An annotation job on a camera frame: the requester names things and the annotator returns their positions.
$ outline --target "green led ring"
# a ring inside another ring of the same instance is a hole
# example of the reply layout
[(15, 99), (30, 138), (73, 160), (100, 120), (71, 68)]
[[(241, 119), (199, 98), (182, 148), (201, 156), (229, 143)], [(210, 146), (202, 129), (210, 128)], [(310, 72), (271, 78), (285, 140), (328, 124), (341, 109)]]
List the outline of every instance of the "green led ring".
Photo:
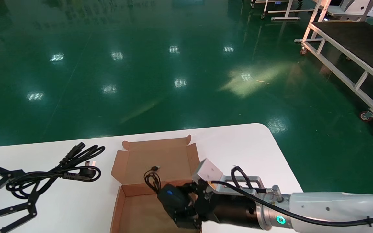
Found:
[(277, 217), (276, 217), (276, 220), (277, 220), (277, 222), (278, 223), (280, 223), (280, 224), (285, 224), (286, 223), (286, 220), (283, 218), (283, 216), (281, 216), (281, 215), (278, 215)]

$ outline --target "open cardboard box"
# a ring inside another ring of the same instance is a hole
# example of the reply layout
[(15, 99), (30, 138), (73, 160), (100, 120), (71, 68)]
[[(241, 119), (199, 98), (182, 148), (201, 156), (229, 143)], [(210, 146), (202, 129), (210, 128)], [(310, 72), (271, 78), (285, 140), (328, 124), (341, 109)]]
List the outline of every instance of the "open cardboard box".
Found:
[(199, 165), (197, 145), (185, 138), (122, 143), (126, 151), (117, 152), (111, 175), (119, 188), (111, 223), (111, 233), (195, 233), (180, 229), (164, 210), (156, 193), (143, 180), (153, 166), (160, 166), (162, 187), (191, 182)]

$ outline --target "black cable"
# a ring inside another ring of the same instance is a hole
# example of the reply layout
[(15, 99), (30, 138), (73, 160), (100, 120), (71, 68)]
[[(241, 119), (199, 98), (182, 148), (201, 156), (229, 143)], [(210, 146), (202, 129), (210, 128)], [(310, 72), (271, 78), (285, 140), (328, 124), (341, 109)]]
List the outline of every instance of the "black cable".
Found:
[(347, 221), (347, 222), (328, 222), (328, 221), (320, 221), (320, 220), (315, 220), (315, 219), (311, 219), (311, 218), (307, 218), (307, 217), (304, 217), (304, 216), (301, 216), (301, 215), (298, 215), (298, 214), (294, 214), (290, 211), (287, 211), (285, 209), (282, 209), (282, 208), (279, 208), (269, 202), (265, 202), (264, 200), (244, 191), (244, 190), (241, 190), (240, 188), (237, 188), (235, 186), (233, 186), (232, 184), (228, 184), (227, 182), (223, 182), (223, 181), (211, 181), (211, 183), (213, 184), (222, 184), (242, 195), (244, 195), (245, 197), (255, 201), (255, 202), (258, 202), (259, 204), (261, 205), (264, 205), (272, 210), (275, 210), (281, 214), (284, 214), (284, 215), (287, 215), (291, 218), (294, 218), (294, 219), (297, 219), (297, 220), (300, 220), (300, 221), (303, 221), (303, 222), (306, 222), (306, 223), (310, 223), (310, 224), (316, 224), (316, 225), (321, 225), (321, 226), (327, 226), (327, 227), (353, 227), (353, 226), (359, 226), (359, 225), (370, 225), (370, 224), (373, 224), (373, 218), (366, 218), (366, 219), (361, 219), (361, 220), (356, 220), (356, 221)]
[(145, 174), (143, 174), (143, 179), (145, 180), (145, 183), (147, 184), (147, 186), (150, 187), (157, 194), (162, 190), (160, 177), (156, 173), (158, 169), (159, 167), (153, 166), (151, 169), (146, 171)]
[(237, 179), (235, 178), (235, 171), (238, 171), (239, 173), (241, 173), (241, 175), (244, 177), (246, 181), (247, 186), (250, 189), (252, 189), (253, 186), (251, 186), (250, 178), (244, 173), (244, 171), (239, 166), (235, 166), (234, 168), (231, 169), (231, 179), (234, 182), (235, 186), (237, 188), (240, 188), (240, 185), (238, 184)]
[[(82, 162), (90, 160), (101, 154), (105, 147), (94, 145), (85, 151), (81, 152), (85, 147), (84, 143), (79, 143), (77, 146), (74, 146), (70, 152), (60, 161), (59, 165), (50, 171), (42, 172), (28, 172), (21, 177), (16, 177), (11, 180), (6, 185), (6, 190), (10, 191), (15, 197), (20, 199), (28, 199), (31, 193), (26, 193), (24, 190), (28, 187), (34, 185), (33, 190), (37, 192), (38, 195), (43, 194), (47, 189), (56, 181), (57, 178), (61, 177), (69, 180), (79, 180), (83, 182), (93, 182), (100, 178), (101, 171), (98, 167), (95, 166), (80, 166), (76, 167)], [(69, 171), (79, 170), (79, 174), (69, 173)], [(37, 190), (38, 185), (44, 179), (49, 179), (43, 187)]]

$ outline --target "robotic arm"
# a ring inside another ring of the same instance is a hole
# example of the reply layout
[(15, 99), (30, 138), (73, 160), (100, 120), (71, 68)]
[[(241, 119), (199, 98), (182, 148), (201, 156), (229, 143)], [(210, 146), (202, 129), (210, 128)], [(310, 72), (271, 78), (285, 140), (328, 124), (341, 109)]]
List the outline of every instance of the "robotic arm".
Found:
[[(208, 159), (199, 164), (193, 182), (180, 187), (166, 184), (160, 188), (156, 171), (147, 172), (145, 182), (157, 192), (164, 209), (180, 228), (201, 229), (202, 222), (214, 221), (260, 230), (282, 227), (300, 233), (373, 232), (373, 195), (282, 194), (277, 185), (265, 188), (260, 177), (248, 177), (239, 167), (233, 168), (231, 176), (225, 176)], [(236, 177), (235, 171), (242, 176)], [(150, 174), (155, 186), (149, 183)], [(238, 182), (245, 182), (247, 187), (240, 187)]]

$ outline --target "white table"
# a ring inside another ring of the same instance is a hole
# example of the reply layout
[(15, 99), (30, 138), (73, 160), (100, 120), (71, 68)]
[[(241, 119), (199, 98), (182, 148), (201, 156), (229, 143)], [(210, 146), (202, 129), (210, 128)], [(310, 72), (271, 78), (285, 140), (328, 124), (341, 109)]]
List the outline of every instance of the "white table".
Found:
[[(69, 140), (48, 143), (0, 147), (0, 167), (48, 171), (54, 168), (67, 152), (79, 142), (86, 147), (105, 146), (95, 158), (102, 171), (99, 180), (84, 183), (58, 179), (37, 201), (37, 217), (12, 232), (21, 233), (108, 233), (110, 232), (116, 194), (120, 183), (110, 171), (122, 141), (156, 140), (192, 135), (197, 143), (200, 160), (209, 158), (224, 174), (239, 165), (247, 175), (258, 175), (266, 187), (278, 184), (282, 193), (302, 192), (299, 183), (277, 146), (269, 129), (262, 124), (243, 124), (226, 127), (198, 128), (151, 134), (136, 134), (96, 139)], [(22, 203), (6, 189), (0, 190), (0, 209)], [(14, 213), (0, 218), (0, 228), (24, 216)], [(204, 233), (258, 232), (255, 229), (227, 224), (204, 223)], [(270, 232), (292, 232), (274, 228)]]

